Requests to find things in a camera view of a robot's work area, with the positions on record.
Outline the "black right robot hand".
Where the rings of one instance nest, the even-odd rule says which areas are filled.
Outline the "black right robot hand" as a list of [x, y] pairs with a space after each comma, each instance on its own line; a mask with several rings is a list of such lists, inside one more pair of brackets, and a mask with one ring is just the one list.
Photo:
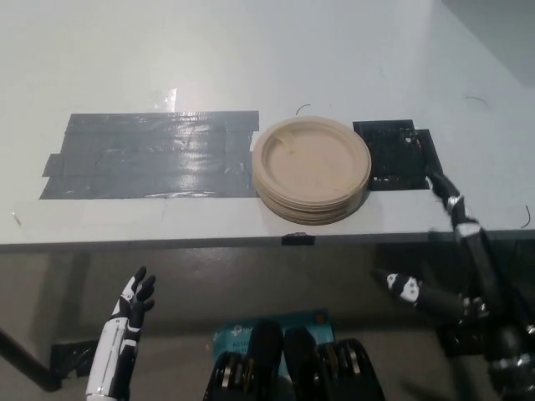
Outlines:
[[428, 170], [433, 193], [450, 217], [468, 278], [465, 294], [425, 284], [407, 273], [378, 268], [373, 275], [393, 298], [443, 320], [437, 337], [448, 358], [481, 355], [502, 400], [534, 398], [534, 311], [500, 268], [486, 230], [464, 195], [437, 170]]

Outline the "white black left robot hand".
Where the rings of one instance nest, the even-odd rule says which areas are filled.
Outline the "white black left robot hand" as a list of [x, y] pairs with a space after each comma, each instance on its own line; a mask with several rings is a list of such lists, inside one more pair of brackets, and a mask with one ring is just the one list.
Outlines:
[[128, 400], [145, 314], [153, 308], [155, 276], [141, 267], [127, 282], [103, 326], [85, 390], [87, 400]]

